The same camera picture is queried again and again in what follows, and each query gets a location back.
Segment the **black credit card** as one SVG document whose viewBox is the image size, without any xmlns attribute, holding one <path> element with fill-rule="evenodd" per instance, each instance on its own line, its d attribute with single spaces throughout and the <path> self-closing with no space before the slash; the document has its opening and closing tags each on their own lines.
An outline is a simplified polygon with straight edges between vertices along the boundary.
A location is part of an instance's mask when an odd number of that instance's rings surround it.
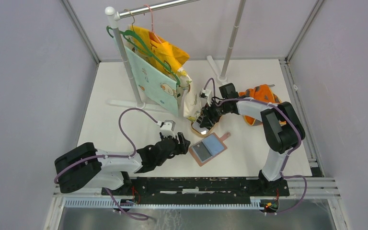
<svg viewBox="0 0 368 230">
<path fill-rule="evenodd" d="M 193 146 L 193 151 L 201 162 L 207 161 L 212 157 L 204 143 L 198 143 Z"/>
</svg>

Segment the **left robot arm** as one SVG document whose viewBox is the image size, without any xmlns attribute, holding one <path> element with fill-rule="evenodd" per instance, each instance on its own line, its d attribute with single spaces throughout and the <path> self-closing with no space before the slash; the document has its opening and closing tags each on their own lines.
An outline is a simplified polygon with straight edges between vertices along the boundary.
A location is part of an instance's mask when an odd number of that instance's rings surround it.
<svg viewBox="0 0 368 230">
<path fill-rule="evenodd" d="M 54 161 L 57 172 L 54 183 L 64 194 L 82 188 L 108 188 L 126 195 L 131 190 L 129 174 L 151 172 L 168 159 L 186 154 L 190 144 L 179 132 L 175 137 L 162 137 L 156 144 L 138 149 L 134 155 L 120 155 L 86 142 Z"/>
</svg>

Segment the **white black-striped credit card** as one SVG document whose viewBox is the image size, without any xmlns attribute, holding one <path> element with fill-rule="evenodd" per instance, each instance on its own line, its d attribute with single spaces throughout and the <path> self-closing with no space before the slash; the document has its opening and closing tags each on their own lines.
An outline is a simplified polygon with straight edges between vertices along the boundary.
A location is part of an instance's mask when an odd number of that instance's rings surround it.
<svg viewBox="0 0 368 230">
<path fill-rule="evenodd" d="M 205 134 L 208 132 L 208 129 L 205 129 L 205 128 L 199 128 L 198 132 L 199 132 L 201 135 L 205 135 Z"/>
</svg>

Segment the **yellow oval tray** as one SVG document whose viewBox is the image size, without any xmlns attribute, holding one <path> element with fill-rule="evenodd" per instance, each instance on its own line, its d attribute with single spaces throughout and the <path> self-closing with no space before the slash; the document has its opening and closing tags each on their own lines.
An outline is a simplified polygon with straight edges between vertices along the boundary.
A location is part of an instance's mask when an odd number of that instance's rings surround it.
<svg viewBox="0 0 368 230">
<path fill-rule="evenodd" d="M 213 133 L 213 130 L 217 124 L 213 125 L 212 127 L 200 127 L 200 124 L 197 122 L 191 123 L 191 131 L 197 135 L 198 137 L 205 138 L 206 136 Z"/>
</svg>

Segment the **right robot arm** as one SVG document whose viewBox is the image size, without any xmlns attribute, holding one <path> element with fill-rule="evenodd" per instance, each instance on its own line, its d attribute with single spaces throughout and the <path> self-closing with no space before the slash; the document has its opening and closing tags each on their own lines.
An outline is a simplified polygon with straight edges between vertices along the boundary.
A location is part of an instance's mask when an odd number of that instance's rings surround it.
<svg viewBox="0 0 368 230">
<path fill-rule="evenodd" d="M 200 117 L 192 122 L 192 129 L 207 134 L 226 114 L 248 116 L 260 121 L 269 153 L 259 171 L 258 191 L 271 195 L 283 178 L 283 171 L 290 154 L 298 149 L 305 138 L 305 130 L 289 102 L 272 103 L 259 101 L 246 93 L 239 95 L 233 83 L 219 87 L 220 101 L 211 100 L 201 109 Z"/>
</svg>

